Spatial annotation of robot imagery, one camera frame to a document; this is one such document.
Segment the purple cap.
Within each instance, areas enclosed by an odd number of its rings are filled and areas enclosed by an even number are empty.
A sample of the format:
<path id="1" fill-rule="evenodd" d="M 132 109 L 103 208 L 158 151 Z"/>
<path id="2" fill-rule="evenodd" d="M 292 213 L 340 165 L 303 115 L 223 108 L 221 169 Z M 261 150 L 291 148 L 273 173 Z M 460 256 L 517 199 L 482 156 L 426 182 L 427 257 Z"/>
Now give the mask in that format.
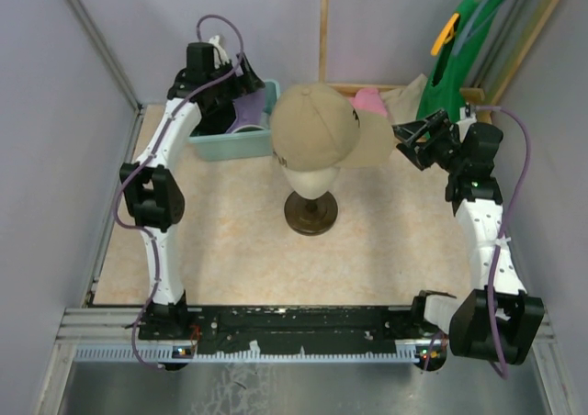
<path id="1" fill-rule="evenodd" d="M 226 133 L 239 133 L 244 129 L 262 129 L 262 114 L 266 105 L 266 92 L 262 88 L 251 94 L 241 96 L 233 102 L 235 120 Z"/>

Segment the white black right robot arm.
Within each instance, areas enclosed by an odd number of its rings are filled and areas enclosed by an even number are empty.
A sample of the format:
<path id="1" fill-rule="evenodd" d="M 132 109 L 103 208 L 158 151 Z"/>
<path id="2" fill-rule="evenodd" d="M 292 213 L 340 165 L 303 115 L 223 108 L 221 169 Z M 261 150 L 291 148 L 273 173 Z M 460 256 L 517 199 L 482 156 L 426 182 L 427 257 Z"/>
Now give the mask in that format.
<path id="1" fill-rule="evenodd" d="M 441 331 L 452 354 L 487 361 L 505 376 L 508 365 L 525 361 L 545 307 L 520 280 L 505 232 L 515 204 L 503 201 L 492 174 L 503 132 L 472 115 L 453 123 L 443 109 L 393 132 L 398 150 L 419 170 L 436 164 L 447 172 L 445 199 L 466 238 L 472 285 L 463 300 L 421 291 L 412 330 L 424 338 Z"/>

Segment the beige cap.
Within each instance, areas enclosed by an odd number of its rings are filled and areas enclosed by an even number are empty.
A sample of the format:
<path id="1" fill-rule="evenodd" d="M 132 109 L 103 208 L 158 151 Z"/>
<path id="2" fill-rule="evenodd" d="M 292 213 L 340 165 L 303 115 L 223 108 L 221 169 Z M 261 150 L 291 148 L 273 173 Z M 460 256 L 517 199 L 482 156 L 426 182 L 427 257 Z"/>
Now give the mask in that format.
<path id="1" fill-rule="evenodd" d="M 323 83 L 297 84 L 282 94 L 270 133 L 279 164 L 295 172 L 377 166 L 395 146 L 386 117 L 354 107 Z"/>

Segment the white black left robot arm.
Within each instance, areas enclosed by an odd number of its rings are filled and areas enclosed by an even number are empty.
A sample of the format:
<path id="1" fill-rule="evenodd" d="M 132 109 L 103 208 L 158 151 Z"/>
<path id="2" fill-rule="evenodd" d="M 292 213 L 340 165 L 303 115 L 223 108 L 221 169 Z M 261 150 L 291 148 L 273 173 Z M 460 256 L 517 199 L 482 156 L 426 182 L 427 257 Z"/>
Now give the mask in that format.
<path id="1" fill-rule="evenodd" d="M 123 201 L 147 256 L 150 293 L 138 318 L 143 339 L 178 339 L 191 327 L 175 254 L 177 226 L 186 200 L 173 171 L 189 135 L 202 121 L 234 110 L 235 99 L 262 88 L 245 53 L 235 62 L 215 59 L 217 48 L 209 42 L 187 46 L 187 62 L 167 92 L 163 117 L 143 152 L 119 170 Z"/>

